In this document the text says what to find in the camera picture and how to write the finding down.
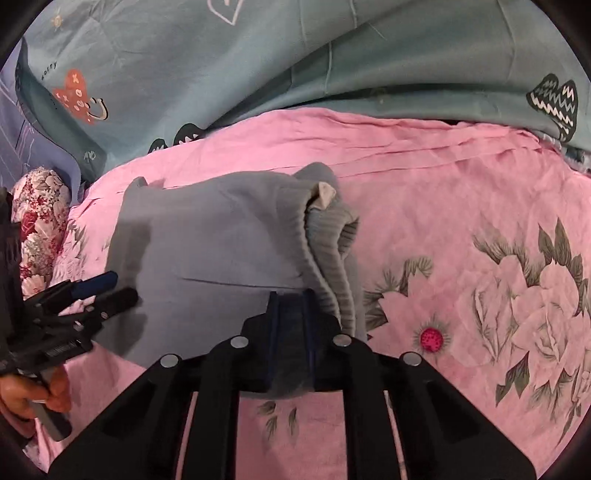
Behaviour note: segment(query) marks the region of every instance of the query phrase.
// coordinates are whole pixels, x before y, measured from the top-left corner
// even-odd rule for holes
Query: pink bedsheet
[[[102,177],[70,212],[54,282],[103,271],[137,176],[174,188],[314,161],[331,166],[361,214],[355,253],[369,344],[421,352],[541,475],[590,404],[591,180],[524,131],[325,109],[266,113]],[[141,373],[101,348],[68,370],[76,431]],[[47,466],[64,444],[39,434]],[[340,395],[241,401],[238,479],[343,479],[345,458]]]

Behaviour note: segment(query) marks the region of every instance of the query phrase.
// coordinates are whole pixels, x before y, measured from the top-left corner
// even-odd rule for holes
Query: zigzag pattern
[[[566,98],[563,97],[564,92],[568,95]],[[554,105],[566,109],[567,112],[574,113],[576,105],[574,104],[574,92],[568,87],[563,88],[563,93],[558,93],[555,89],[538,89],[534,90],[534,93],[543,99],[549,100]]]
[[[527,101],[554,121],[560,131],[560,141],[568,142],[573,138],[579,111],[579,97],[574,81],[569,80],[560,86],[558,77],[550,73],[528,93]]]

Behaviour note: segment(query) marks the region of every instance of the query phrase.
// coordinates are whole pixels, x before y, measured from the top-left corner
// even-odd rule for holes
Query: red cartoon character
[[[70,70],[66,74],[65,87],[53,89],[53,95],[74,117],[87,124],[92,125],[95,120],[107,120],[109,118],[109,112],[103,99],[88,97],[86,81],[80,70]],[[91,113],[91,102],[100,106],[102,111],[98,116]]]

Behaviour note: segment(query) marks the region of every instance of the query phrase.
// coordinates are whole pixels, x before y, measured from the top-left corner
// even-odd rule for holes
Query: red floral fabric
[[[53,170],[37,168],[12,190],[12,221],[21,222],[22,294],[45,290],[66,231],[70,190]]]

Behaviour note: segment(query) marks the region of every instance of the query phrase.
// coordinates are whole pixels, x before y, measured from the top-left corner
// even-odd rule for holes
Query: teal blanket
[[[55,0],[18,94],[96,180],[278,108],[493,122],[591,150],[589,79],[530,0]]]

